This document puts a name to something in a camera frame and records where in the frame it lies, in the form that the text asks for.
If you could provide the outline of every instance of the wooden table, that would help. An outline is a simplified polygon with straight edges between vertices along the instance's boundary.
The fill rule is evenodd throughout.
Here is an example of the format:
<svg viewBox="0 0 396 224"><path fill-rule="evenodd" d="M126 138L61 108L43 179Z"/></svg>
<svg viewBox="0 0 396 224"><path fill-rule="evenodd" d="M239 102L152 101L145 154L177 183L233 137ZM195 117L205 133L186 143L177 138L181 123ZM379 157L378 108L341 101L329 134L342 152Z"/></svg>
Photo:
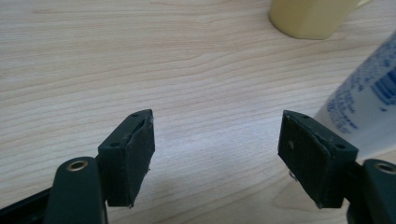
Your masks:
<svg viewBox="0 0 396 224"><path fill-rule="evenodd" d="M396 2L375 0L326 40L281 34L269 7L1 0L0 207L48 188L61 163L94 157L127 115L152 108L151 171L110 223L346 223L345 208L319 211L289 177L281 115L315 115L396 29Z"/></svg>

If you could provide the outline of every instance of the cup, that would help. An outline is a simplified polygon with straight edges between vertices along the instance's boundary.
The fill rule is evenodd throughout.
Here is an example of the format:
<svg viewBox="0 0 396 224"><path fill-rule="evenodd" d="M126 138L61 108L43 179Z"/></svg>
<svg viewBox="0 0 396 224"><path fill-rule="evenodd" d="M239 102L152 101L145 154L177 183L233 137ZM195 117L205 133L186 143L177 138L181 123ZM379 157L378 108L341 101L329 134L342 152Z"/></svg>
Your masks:
<svg viewBox="0 0 396 224"><path fill-rule="evenodd" d="M271 23L282 33L302 39L329 37L355 9L372 0L273 0Z"/></svg>
<svg viewBox="0 0 396 224"><path fill-rule="evenodd" d="M330 96L315 119L359 149L359 159L396 145L396 32Z"/></svg>

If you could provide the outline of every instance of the tabletop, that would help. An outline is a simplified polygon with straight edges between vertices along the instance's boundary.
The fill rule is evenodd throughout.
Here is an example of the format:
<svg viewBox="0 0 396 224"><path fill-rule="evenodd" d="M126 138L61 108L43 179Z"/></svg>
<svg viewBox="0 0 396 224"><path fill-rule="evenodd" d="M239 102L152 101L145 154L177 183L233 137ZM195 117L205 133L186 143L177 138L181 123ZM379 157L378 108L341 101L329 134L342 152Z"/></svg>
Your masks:
<svg viewBox="0 0 396 224"><path fill-rule="evenodd" d="M282 111L314 116L396 30L396 2L374 0L325 40L283 35L270 6L1 0L0 207L151 108L150 171L110 223L346 223L347 203L318 210L276 155Z"/></svg>

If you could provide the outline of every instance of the yellow mug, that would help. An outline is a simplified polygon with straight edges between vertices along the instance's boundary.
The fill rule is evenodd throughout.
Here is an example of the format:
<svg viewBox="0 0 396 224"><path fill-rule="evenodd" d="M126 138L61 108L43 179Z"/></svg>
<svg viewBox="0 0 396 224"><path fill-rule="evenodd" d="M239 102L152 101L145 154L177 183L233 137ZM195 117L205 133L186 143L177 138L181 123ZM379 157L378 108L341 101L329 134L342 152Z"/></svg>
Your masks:
<svg viewBox="0 0 396 224"><path fill-rule="evenodd" d="M325 39L347 15L372 0L273 0L271 23L282 33L302 39Z"/></svg>

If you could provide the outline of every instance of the light wood surface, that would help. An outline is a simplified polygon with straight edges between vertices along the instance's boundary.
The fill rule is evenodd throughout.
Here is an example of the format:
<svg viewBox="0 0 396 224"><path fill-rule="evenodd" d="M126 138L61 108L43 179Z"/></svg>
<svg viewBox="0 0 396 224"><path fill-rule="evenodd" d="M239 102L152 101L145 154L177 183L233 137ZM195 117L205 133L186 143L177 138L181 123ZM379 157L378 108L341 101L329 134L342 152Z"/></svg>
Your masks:
<svg viewBox="0 0 396 224"><path fill-rule="evenodd" d="M1 0L0 207L97 154L152 108L156 152L135 207L110 223L346 223L276 155L282 111L313 116L396 29L375 0L326 40L268 21L269 0ZM382 157L396 162L396 151Z"/></svg>

